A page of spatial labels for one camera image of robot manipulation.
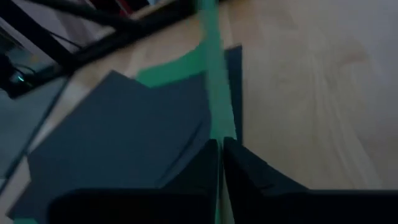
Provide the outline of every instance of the light wood surface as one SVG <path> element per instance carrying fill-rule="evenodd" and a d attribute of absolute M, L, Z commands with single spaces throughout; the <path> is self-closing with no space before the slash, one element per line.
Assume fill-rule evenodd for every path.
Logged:
<path fill-rule="evenodd" d="M 223 45 L 243 45 L 245 146 L 313 189 L 398 188 L 397 7 L 389 0 L 224 2 Z M 193 50 L 201 36 L 192 16 L 82 68 L 30 149 L 110 70 L 134 77 Z M 8 186 L 14 197 L 2 195 L 0 212 L 25 183 Z"/>

